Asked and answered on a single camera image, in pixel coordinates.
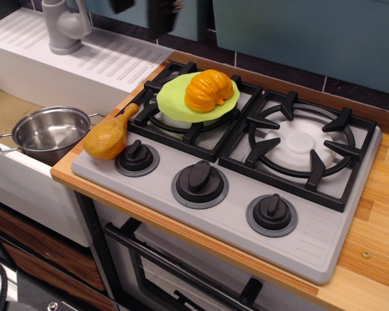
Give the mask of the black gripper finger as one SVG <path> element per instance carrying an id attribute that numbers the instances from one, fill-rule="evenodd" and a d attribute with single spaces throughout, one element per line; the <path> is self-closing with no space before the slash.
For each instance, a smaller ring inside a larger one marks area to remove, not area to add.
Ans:
<path id="1" fill-rule="evenodd" d="M 178 0 L 149 0 L 148 1 L 148 36 L 158 39 L 170 33 L 178 12 L 183 8 L 183 1 Z"/>
<path id="2" fill-rule="evenodd" d="M 134 0 L 109 0 L 111 9 L 115 14 L 120 14 L 135 5 Z"/>

